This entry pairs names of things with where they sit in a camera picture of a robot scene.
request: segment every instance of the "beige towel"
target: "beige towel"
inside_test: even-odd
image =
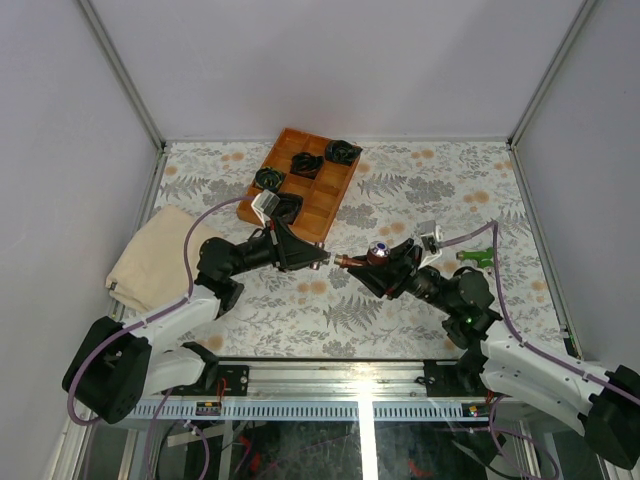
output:
[[[160,210],[131,239],[107,276],[110,295],[138,312],[153,310],[187,290],[182,259],[184,239],[195,219],[177,207]],[[202,223],[189,240],[189,266],[193,278],[202,243],[220,233]]]

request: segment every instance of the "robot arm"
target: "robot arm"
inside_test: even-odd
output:
[[[466,350],[456,365],[464,383],[477,383],[479,378],[487,389],[564,422],[605,460],[633,468],[640,456],[640,407],[589,376],[608,378],[610,385],[635,397],[640,396],[640,376],[624,366],[609,372],[516,338],[501,315],[490,308],[495,297],[482,272],[462,267],[451,278],[444,278],[427,265],[440,254],[435,224],[422,241],[424,248],[408,239],[393,249],[374,242],[366,255],[337,256],[335,263],[378,298],[394,299],[407,292],[449,315],[442,326],[453,343]],[[551,359],[560,359],[584,374]]]
[[[233,308],[244,289],[231,278],[234,275],[269,264],[282,271],[298,270],[326,262],[329,255],[296,237],[278,218],[266,219],[259,235],[238,245],[210,238],[200,249],[199,273],[192,293],[124,324],[109,317],[94,322],[62,387],[69,391],[80,365],[114,333],[165,312],[158,321],[149,321],[109,344],[80,379],[76,398],[107,423],[116,423],[143,395],[179,385],[190,386],[193,393],[210,391],[217,378],[216,356],[195,342],[174,348],[176,338]]]

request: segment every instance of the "metal frame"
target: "metal frame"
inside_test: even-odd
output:
[[[593,16],[596,10],[596,7],[599,6],[601,3],[602,3],[602,0],[584,0],[582,2],[582,5],[580,6],[578,13],[573,18],[573,21],[571,22],[571,25],[569,26],[567,33],[562,39],[562,42],[560,42],[560,46],[558,46],[555,54],[553,55],[553,58],[551,59],[551,63],[549,64],[549,66],[547,67],[547,70],[542,76],[542,80],[540,80],[540,83],[538,84],[538,87],[536,88],[536,91],[534,92],[533,97],[531,97],[531,100],[529,101],[527,108],[522,114],[522,117],[520,117],[520,120],[518,121],[516,127],[514,128],[511,135],[509,136],[508,143],[510,145],[517,145],[518,142],[520,142],[520,140],[522,139],[522,135],[524,134],[525,130],[527,129],[527,126],[533,119],[536,113],[536,110],[542,103],[542,100],[546,96],[547,91],[549,90],[549,87],[553,83],[553,80],[555,79],[558,73],[558,70],[560,69],[560,67],[566,60],[569,52],[571,51],[571,48],[573,47],[573,44],[575,43],[576,38],[578,37],[578,35],[580,35],[580,32],[582,31],[584,26],[587,24],[589,19]]]
[[[136,222],[136,230],[140,228],[148,220],[153,205],[155,203],[156,195],[158,193],[159,184],[162,179],[164,166],[167,160],[164,155],[164,149],[167,142],[161,132],[159,131],[155,121],[153,120],[150,112],[144,104],[135,84],[133,83],[127,69],[125,68],[118,52],[116,51],[113,41],[109,37],[103,22],[101,21],[94,5],[91,0],[74,0],[77,4],[83,18],[87,22],[89,29],[91,30],[99,48],[109,64],[116,80],[123,89],[124,94],[130,102],[130,105],[136,115],[138,116],[143,128],[151,143],[158,149],[158,157],[156,165],[150,177],[147,185],[143,206],[140,209],[140,213]],[[546,93],[553,83],[560,67],[564,63],[569,51],[571,50],[575,39],[580,34],[588,20],[592,17],[596,10],[596,7],[601,4],[601,0],[584,0],[577,15],[575,16],[570,28],[568,29],[561,45],[556,50],[554,57],[549,64],[540,84],[538,85],[534,95],[532,96],[525,112],[520,118],[517,126],[510,135],[507,145],[509,149],[509,155],[514,165],[514,172],[518,186],[521,190],[525,209],[531,223],[532,232],[536,246],[538,247],[542,267],[549,282],[549,290],[558,312],[558,317],[561,325],[563,325],[567,334],[570,335],[573,330],[572,321],[570,318],[568,307],[564,301],[560,285],[557,280],[557,273],[553,264],[551,254],[547,247],[547,243],[544,237],[544,233],[540,227],[538,217],[536,214],[535,206],[531,198],[531,192],[529,190],[525,171],[518,158],[517,146],[521,140],[523,134],[526,131],[527,126],[534,118],[535,113],[540,106],[542,100],[545,98]],[[474,138],[474,141],[486,141],[486,138]],[[117,302],[113,302],[110,313],[113,318],[120,319],[124,313],[124,308]],[[580,346],[577,344],[576,339],[573,338],[574,347],[578,355],[581,354]],[[363,386],[365,386],[370,394],[371,401],[367,403],[367,408],[371,410],[371,421],[374,418],[384,420],[386,413],[383,415],[379,408],[384,408],[383,404],[376,406],[373,402],[394,402],[400,407],[400,414],[389,418],[391,420],[400,420],[402,418],[410,418],[415,415],[416,405],[424,404],[424,402],[438,403],[440,405],[453,405],[459,406],[461,402],[480,402],[483,399],[479,398],[447,398],[447,399],[429,399],[424,392],[424,387],[416,385],[414,379],[422,374],[422,364],[420,362],[408,361],[408,362],[307,362],[307,361],[291,361],[291,362],[273,362],[273,361],[246,361],[243,363],[249,364],[251,370],[251,383],[249,388],[249,395],[247,401],[258,402],[263,407],[267,404],[279,404],[284,403],[305,403],[316,402],[318,405],[330,402],[333,405],[338,405],[341,402],[354,402],[356,396],[361,393]],[[506,403],[503,410],[509,410],[510,403]],[[89,412],[84,407],[78,405],[78,411],[82,415],[88,415]],[[137,422],[142,420],[142,417],[138,417]],[[432,420],[441,417],[430,417]],[[458,417],[452,417],[452,420],[459,421]],[[522,430],[522,422],[518,425],[518,429]],[[90,428],[79,427],[67,420],[63,429],[60,441],[57,445],[54,456],[51,460],[51,467],[49,474],[46,478],[49,479],[70,479],[76,478],[80,473],[79,459],[84,455],[84,451],[87,448],[87,442],[89,439],[88,433]],[[141,434],[136,430],[130,430],[127,436],[127,442],[125,445],[125,454],[123,455],[123,463],[119,477],[120,479],[127,478],[132,468],[135,470],[134,453],[136,445],[140,444],[144,440],[146,435]],[[370,444],[371,439],[375,442],[373,435],[367,434],[362,438],[363,451],[367,450],[370,455],[375,459],[375,443]],[[157,444],[158,438],[152,439],[153,444]],[[537,468],[537,462],[535,461],[535,455],[531,452],[531,449],[527,445],[516,445],[518,454],[523,466],[529,468]],[[157,449],[154,451],[154,457],[152,463],[157,461]],[[225,452],[230,461],[231,449],[227,449]],[[366,468],[370,468],[374,462],[368,462],[365,465],[363,457],[363,471]],[[617,469],[613,469],[610,465],[603,462],[603,471],[606,471],[610,478],[627,478],[618,476]],[[220,478],[227,478],[229,474],[229,468],[221,469]],[[640,478],[637,476],[637,472],[630,478]]]
[[[565,340],[565,347],[570,355],[574,355],[578,358],[582,358],[582,348],[580,343],[573,332],[575,332],[574,323],[571,319],[571,314],[565,296],[562,293],[560,282],[558,281],[558,272],[556,270],[551,252],[548,247],[544,232],[540,226],[538,220],[538,213],[536,211],[533,199],[531,196],[531,190],[529,189],[529,183],[524,172],[524,167],[518,157],[517,149],[511,146],[509,148],[509,157],[511,158],[511,164],[513,165],[513,173],[520,189],[520,195],[524,203],[524,208],[527,213],[527,219],[529,225],[531,225],[531,233],[533,240],[538,249],[538,255],[540,256],[540,263],[542,265],[542,271],[549,285],[549,294],[551,300],[556,309],[558,315],[558,322],[562,328],[562,334]]]
[[[93,3],[91,2],[91,0],[74,1],[80,9],[80,12],[82,13],[85,21],[87,22],[89,30],[91,30],[91,33],[96,39],[98,47],[104,54],[105,60],[107,61],[109,67],[111,68],[111,71],[113,72],[113,76],[122,87],[125,96],[129,100],[131,108],[138,116],[140,123],[142,124],[147,133],[147,136],[149,137],[149,140],[156,147],[156,149],[162,150],[166,143],[164,137],[162,136],[162,133],[160,133],[160,130],[158,130],[158,127],[151,117],[149,110],[142,101],[142,97],[140,97],[138,89],[131,80],[129,72],[127,72],[127,69],[122,63],[120,55],[118,54],[113,41],[109,37],[109,34],[107,33],[107,30],[105,29],[104,24],[100,19],[100,16],[98,15],[98,12],[93,6]]]

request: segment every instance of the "floral tablecloth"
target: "floral tablecloth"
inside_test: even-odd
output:
[[[326,240],[334,253],[362,254],[372,240],[418,238],[434,219],[445,238],[491,219],[501,225],[500,258],[513,319],[529,336],[562,349],[558,320],[524,205],[503,143],[366,142],[357,171]],[[271,147],[267,142],[174,143],[168,151],[155,211],[176,205],[197,216],[242,195]],[[254,225],[235,207],[206,220],[232,242]],[[490,246],[489,233],[460,249]],[[449,248],[434,266],[450,275],[461,264]],[[218,355],[455,358],[444,314],[406,294],[374,297],[333,265],[281,273],[272,268],[236,277],[245,291],[220,319],[179,339],[197,340]]]

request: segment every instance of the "red wire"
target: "red wire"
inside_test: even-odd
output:
[[[431,478],[433,477],[433,472],[428,470],[422,470],[418,468],[418,466],[413,462],[413,460],[409,459],[409,470],[413,474],[413,476],[418,478]]]
[[[224,398],[224,394],[226,390],[227,390],[227,379],[222,377],[222,389],[220,389],[220,380],[218,380],[218,388],[217,388],[218,403],[220,403],[220,406],[222,406],[222,399]]]

